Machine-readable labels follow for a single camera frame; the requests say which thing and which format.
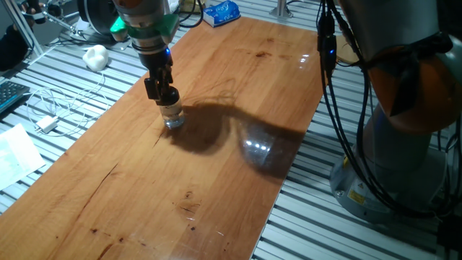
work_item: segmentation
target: white charger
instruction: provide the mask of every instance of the white charger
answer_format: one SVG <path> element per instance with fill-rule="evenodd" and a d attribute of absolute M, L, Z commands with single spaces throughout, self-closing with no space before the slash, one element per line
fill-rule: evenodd
<path fill-rule="evenodd" d="M 46 116 L 42 119 L 40 119 L 37 123 L 37 128 L 35 130 L 37 132 L 43 132 L 45 134 L 48 134 L 51 130 L 55 129 L 58 126 L 58 116 L 51 117 L 51 116 Z"/>

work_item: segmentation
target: yellow warning label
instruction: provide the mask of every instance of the yellow warning label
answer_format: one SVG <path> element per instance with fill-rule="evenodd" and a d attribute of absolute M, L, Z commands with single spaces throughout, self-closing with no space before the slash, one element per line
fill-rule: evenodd
<path fill-rule="evenodd" d="M 361 205 L 364 204 L 365 197 L 361 194 L 358 194 L 356 191 L 353 191 L 353 189 L 349 190 L 348 197 Z"/>
<path fill-rule="evenodd" d="M 348 157 L 345 155 L 344 157 L 344 169 L 348 165 Z"/>

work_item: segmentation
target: wooden tabletop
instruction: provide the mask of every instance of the wooden tabletop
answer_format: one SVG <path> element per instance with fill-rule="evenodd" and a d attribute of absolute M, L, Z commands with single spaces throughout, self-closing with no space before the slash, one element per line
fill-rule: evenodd
<path fill-rule="evenodd" d="M 314 32 L 240 18 L 172 48 L 185 124 L 142 79 L 0 216 L 0 259 L 248 259 L 321 98 Z"/>

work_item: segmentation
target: keyboard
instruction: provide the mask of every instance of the keyboard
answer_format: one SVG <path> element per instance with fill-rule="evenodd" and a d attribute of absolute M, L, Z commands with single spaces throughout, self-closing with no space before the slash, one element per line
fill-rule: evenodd
<path fill-rule="evenodd" d="M 29 89 L 29 87 L 13 82 L 5 82 L 0 85 L 0 113 L 21 99 L 22 95 Z"/>

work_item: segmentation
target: metal slatted table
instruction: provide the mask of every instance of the metal slatted table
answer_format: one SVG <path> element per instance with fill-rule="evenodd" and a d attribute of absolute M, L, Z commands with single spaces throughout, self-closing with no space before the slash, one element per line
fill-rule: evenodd
<path fill-rule="evenodd" d="M 235 2 L 243 16 L 315 30 L 318 11 L 318 3 L 315 1 L 289 6 L 294 14 L 292 19 L 278 19 L 269 14 L 277 5 L 276 0 Z M 186 32 L 180 29 L 172 44 Z M 83 54 L 84 51 L 77 49 L 54 48 L 11 80 L 27 85 L 32 90 L 60 87 L 67 95 L 75 95 L 82 89 L 93 88 L 101 80 L 100 74 L 90 71 L 84 65 L 81 59 Z M 110 63 L 105 70 L 105 81 L 101 84 L 100 93 L 112 105 L 146 69 L 131 47 L 124 51 L 110 51 L 109 57 Z M 362 75 L 357 68 L 337 67 L 333 82 L 346 135 L 353 144 L 362 100 Z M 92 116 L 91 111 L 99 113 L 105 102 L 102 95 L 98 95 L 82 107 Z M 46 105 L 49 104 L 37 103 L 31 105 L 31 108 L 46 112 Z M 366 120 L 370 115 L 368 108 Z M 33 113 L 30 116 L 32 120 L 38 120 L 38 116 Z M 22 124 L 46 166 L 0 191 L 0 213 L 26 192 L 93 123 L 89 121 L 81 125 L 73 134 L 50 137 L 35 132 L 28 120 L 25 105 L 15 108 L 2 118 L 0 132 Z M 74 121 L 62 121 L 56 130 L 68 132 L 76 125 Z M 447 138 L 448 133 L 443 132 L 443 143 Z M 436 135 L 433 135 L 430 147 L 437 147 Z M 274 203 L 253 259 L 435 259 L 436 255 L 444 255 L 441 247 L 436 244 L 436 220 L 403 220 L 402 223 L 388 226 L 371 225 L 343 209 L 331 193 L 328 182 L 332 166 L 341 157 L 343 151 L 337 142 L 326 105 L 321 101 Z M 457 259 L 458 254 L 450 252 L 447 257 Z"/>

